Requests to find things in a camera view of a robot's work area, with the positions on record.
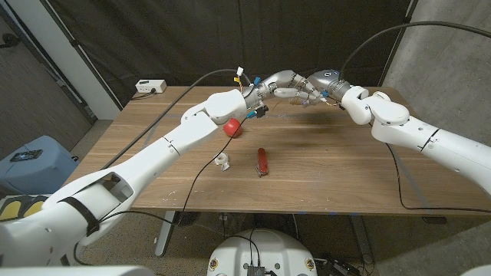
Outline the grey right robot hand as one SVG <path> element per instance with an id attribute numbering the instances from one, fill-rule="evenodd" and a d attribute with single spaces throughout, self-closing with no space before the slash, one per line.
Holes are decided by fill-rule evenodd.
<path id="1" fill-rule="evenodd" d="M 336 101 L 336 105 L 342 110 L 341 99 L 344 94 L 352 88 L 346 80 L 340 78 L 340 73 L 336 70 L 323 70 L 313 73 L 307 81 L 323 96 L 326 100 L 331 98 Z"/>

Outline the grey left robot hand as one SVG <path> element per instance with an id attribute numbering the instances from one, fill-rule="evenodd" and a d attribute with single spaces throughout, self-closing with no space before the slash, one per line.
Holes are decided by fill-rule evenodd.
<path id="1" fill-rule="evenodd" d="M 259 107 L 269 98 L 300 99 L 306 105 L 323 101 L 323 96 L 305 77 L 294 71 L 279 71 L 244 90 L 243 97 L 248 109 Z"/>

